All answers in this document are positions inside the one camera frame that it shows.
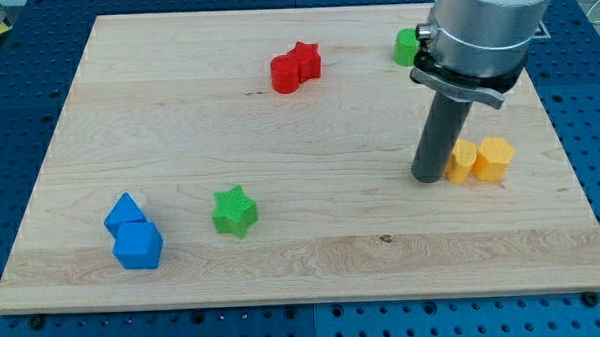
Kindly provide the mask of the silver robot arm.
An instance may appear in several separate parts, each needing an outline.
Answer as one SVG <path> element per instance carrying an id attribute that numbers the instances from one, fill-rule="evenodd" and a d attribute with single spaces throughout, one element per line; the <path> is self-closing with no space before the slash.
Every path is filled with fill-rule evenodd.
<path id="1" fill-rule="evenodd" d="M 434 0 L 416 26 L 411 79 L 459 103 L 500 109 L 550 1 Z"/>

